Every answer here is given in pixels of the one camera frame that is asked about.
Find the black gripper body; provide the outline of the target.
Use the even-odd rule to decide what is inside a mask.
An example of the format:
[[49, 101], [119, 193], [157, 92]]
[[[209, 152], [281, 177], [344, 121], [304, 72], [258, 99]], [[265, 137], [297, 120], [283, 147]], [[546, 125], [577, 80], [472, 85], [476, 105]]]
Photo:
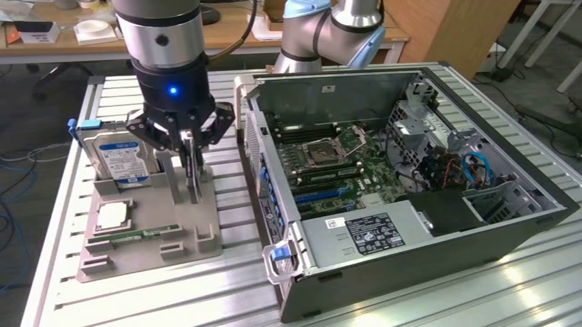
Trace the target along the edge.
[[207, 64], [207, 56], [170, 68], [147, 67], [133, 59], [146, 104], [165, 116], [174, 114], [179, 129], [189, 129], [191, 123], [202, 124], [215, 111]]

